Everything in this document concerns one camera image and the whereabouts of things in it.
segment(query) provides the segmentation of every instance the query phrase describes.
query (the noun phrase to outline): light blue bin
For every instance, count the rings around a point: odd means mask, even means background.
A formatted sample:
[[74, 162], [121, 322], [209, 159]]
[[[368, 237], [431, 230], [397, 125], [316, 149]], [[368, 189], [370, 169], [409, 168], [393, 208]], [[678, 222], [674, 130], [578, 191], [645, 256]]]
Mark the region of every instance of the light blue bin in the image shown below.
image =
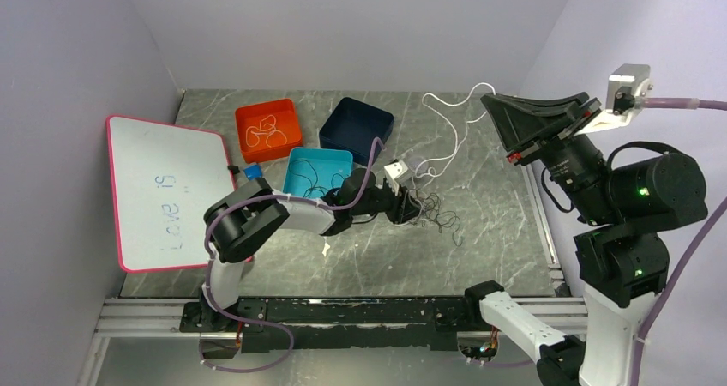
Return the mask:
[[353, 154], [329, 148], [294, 148], [285, 172], [283, 193], [315, 199], [339, 188], [351, 175]]

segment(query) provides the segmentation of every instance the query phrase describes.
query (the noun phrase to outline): plastic container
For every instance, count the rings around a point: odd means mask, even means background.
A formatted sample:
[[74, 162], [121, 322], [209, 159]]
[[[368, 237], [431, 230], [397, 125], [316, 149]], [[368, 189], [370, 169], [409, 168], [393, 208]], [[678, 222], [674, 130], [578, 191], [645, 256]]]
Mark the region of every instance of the plastic container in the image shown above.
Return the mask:
[[317, 198], [338, 188], [351, 175], [353, 156], [346, 150], [294, 148], [285, 172], [283, 193]]
[[[393, 127], [394, 116], [391, 113], [344, 97], [321, 127], [318, 139], [322, 148], [348, 150], [353, 154], [353, 161], [366, 166], [374, 138], [379, 137], [386, 143]], [[376, 148], [374, 160], [380, 152]]]
[[279, 159], [303, 146], [303, 133], [290, 99], [240, 107], [235, 111], [240, 152], [248, 163]]

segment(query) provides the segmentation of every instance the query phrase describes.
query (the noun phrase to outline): gray marble tabletop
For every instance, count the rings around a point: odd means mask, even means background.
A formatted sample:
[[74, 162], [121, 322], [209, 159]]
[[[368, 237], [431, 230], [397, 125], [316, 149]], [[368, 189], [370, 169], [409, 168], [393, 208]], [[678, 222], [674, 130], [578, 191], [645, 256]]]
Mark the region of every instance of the gray marble tabletop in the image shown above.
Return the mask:
[[[304, 146], [318, 147], [318, 130], [343, 97], [362, 100], [394, 115], [394, 130], [374, 165], [382, 167], [412, 156], [446, 157], [454, 133], [422, 105], [422, 93], [189, 90], [176, 123], [219, 132], [235, 165], [247, 166], [240, 153], [234, 112], [240, 106], [290, 98], [295, 103]], [[439, 93], [453, 102], [464, 94]], [[430, 103], [465, 134], [465, 120], [483, 111], [478, 96], [461, 107]], [[240, 281], [249, 296], [450, 295], [485, 280], [497, 280], [514, 295], [552, 295], [549, 259], [536, 221], [526, 178], [507, 164], [488, 117], [469, 125], [466, 140], [450, 167], [420, 193], [436, 193], [442, 211], [454, 211], [460, 229], [394, 226], [386, 216], [324, 239], [309, 232], [278, 231], [248, 263]], [[261, 163], [263, 175], [282, 188], [288, 159]], [[433, 162], [437, 170], [444, 161]], [[245, 182], [244, 176], [237, 184]], [[454, 241], [461, 238], [461, 245]], [[203, 270], [129, 274], [121, 292], [129, 297], [189, 297], [199, 293]]]

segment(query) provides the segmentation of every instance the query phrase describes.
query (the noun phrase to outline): blue whiteboard eraser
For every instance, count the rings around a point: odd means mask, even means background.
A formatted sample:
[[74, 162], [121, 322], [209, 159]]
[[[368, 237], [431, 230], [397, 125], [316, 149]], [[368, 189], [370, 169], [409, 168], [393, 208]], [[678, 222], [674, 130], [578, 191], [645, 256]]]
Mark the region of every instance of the blue whiteboard eraser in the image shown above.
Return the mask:
[[260, 169], [260, 166], [257, 165], [257, 163], [250, 167], [245, 167], [243, 169], [243, 172], [245, 172], [245, 177], [248, 178], [248, 180], [262, 177], [262, 170]]

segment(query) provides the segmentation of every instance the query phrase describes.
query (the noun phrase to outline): white wall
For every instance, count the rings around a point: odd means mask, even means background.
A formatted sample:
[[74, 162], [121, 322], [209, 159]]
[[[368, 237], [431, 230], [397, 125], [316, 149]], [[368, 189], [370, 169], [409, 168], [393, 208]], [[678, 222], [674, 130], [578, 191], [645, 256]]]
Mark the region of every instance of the white wall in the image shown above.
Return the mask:
[[[602, 99], [607, 77], [616, 67], [647, 63], [652, 66], [654, 96], [727, 100], [725, 42], [727, 0], [570, 0], [520, 94], [545, 99], [583, 90]], [[625, 129], [591, 138], [606, 155], [625, 142], [653, 140], [694, 156], [706, 175], [707, 205], [713, 210], [727, 195], [725, 128], [725, 112], [650, 110]], [[616, 163], [647, 155], [623, 152]], [[565, 201], [562, 193], [558, 196]], [[557, 212], [547, 196], [543, 199], [568, 281], [579, 293], [582, 282], [572, 236], [586, 227], [576, 222], [576, 215]], [[697, 251], [652, 329], [642, 384], [727, 381], [726, 221]], [[672, 267], [699, 227], [661, 233], [670, 248]]]
[[172, 121], [130, 0], [0, 0], [0, 384], [75, 384], [117, 265], [105, 117]]
[[179, 87], [516, 91], [567, 0], [133, 0]]

